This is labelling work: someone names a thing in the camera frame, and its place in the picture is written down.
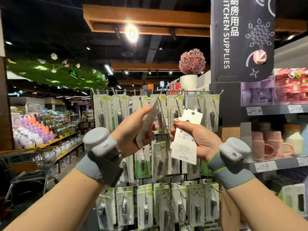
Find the orange sign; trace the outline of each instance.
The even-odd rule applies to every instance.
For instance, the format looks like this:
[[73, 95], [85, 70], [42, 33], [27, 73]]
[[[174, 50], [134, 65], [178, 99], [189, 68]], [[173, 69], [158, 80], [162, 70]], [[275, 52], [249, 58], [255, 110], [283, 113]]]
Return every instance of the orange sign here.
[[148, 84], [148, 89], [149, 90], [154, 90], [154, 84]]

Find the product tag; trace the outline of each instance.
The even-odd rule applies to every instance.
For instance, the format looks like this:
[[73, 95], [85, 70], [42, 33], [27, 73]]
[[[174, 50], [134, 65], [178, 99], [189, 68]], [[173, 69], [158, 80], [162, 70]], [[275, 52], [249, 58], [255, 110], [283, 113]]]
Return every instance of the product tag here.
[[289, 113], [303, 113], [301, 105], [288, 105]]
[[[179, 118], [180, 121], [189, 121], [193, 124], [200, 124], [202, 120], [202, 113], [185, 109], [183, 116]], [[187, 132], [177, 128], [172, 143], [171, 156], [191, 164], [197, 163], [197, 144], [194, 138]]]
[[151, 131], [152, 124], [154, 123], [155, 118], [158, 115], [158, 113], [159, 113], [159, 107], [158, 107], [158, 98], [157, 98], [152, 106], [152, 110], [146, 116], [142, 124], [141, 130], [139, 131], [136, 137], [136, 142], [140, 149], [143, 147], [143, 139], [144, 139], [145, 133], [148, 131]]
[[263, 115], [261, 107], [246, 107], [248, 116]]
[[297, 157], [299, 167], [308, 166], [308, 157]]
[[277, 170], [277, 165], [274, 160], [267, 161], [267, 162], [261, 162], [261, 163], [255, 163], [256, 172], [266, 172], [266, 171], [273, 171]]

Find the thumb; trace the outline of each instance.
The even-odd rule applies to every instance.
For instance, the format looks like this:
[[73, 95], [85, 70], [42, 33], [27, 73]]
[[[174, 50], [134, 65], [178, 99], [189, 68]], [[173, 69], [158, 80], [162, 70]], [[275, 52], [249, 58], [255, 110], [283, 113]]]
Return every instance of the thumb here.
[[199, 128], [199, 125], [197, 124], [192, 124], [190, 122], [184, 122], [184, 121], [180, 121], [179, 119], [174, 119], [174, 124], [176, 125], [176, 127], [182, 129], [182, 130], [186, 130], [189, 132], [193, 132], [194, 130], [196, 130], [197, 128]]
[[140, 118], [143, 118], [145, 115], [147, 115], [152, 110], [152, 105], [147, 105], [146, 107], [139, 109], [135, 112], [135, 116], [138, 116]]

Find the person's left hand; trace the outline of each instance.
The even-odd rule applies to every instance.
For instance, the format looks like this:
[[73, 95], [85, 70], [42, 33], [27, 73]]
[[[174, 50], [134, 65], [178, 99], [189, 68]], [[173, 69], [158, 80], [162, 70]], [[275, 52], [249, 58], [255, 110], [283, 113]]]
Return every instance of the person's left hand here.
[[[136, 143], [136, 137], [139, 133], [143, 119], [152, 110], [152, 106], [148, 105], [137, 110], [133, 115], [129, 115], [121, 124], [111, 133], [111, 136], [117, 141], [117, 149], [122, 152], [124, 157], [130, 156], [139, 150]], [[159, 126], [153, 125], [152, 131], [158, 129]], [[151, 144], [154, 138], [154, 133], [147, 132], [143, 140], [143, 144]]]

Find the black sign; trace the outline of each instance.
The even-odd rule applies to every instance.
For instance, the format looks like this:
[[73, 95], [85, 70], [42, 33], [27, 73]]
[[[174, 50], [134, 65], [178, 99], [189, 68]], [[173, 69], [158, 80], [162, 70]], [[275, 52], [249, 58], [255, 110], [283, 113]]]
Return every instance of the black sign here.
[[78, 78], [78, 74], [70, 69], [70, 75], [73, 76], [74, 78]]
[[262, 81], [274, 67], [275, 0], [211, 0], [215, 81]]

